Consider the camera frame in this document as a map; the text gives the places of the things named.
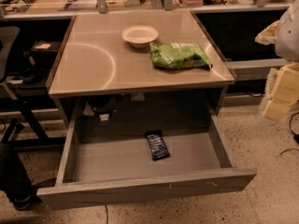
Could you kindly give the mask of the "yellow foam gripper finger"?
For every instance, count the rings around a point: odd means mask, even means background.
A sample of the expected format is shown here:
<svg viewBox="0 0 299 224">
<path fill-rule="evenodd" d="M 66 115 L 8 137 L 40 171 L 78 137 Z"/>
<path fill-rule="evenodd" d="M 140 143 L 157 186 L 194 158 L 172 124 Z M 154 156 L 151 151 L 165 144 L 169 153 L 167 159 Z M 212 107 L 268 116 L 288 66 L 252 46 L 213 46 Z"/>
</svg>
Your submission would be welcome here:
<svg viewBox="0 0 299 224">
<path fill-rule="evenodd" d="M 282 119 L 299 101 L 299 63 L 279 69 L 271 68 L 262 99 L 262 116 L 277 121 Z"/>
</svg>

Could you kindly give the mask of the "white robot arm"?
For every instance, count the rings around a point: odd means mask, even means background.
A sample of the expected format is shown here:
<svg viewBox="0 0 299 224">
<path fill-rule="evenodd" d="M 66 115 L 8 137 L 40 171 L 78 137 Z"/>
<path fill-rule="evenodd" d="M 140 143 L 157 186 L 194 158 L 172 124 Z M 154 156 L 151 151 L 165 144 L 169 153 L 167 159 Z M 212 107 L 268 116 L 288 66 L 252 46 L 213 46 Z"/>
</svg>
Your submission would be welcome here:
<svg viewBox="0 0 299 224">
<path fill-rule="evenodd" d="M 294 0 L 279 21 L 258 33 L 255 41 L 275 45 L 275 53 L 288 63 L 271 68 L 260 113 L 265 119 L 282 119 L 299 101 L 299 0 Z"/>
</svg>

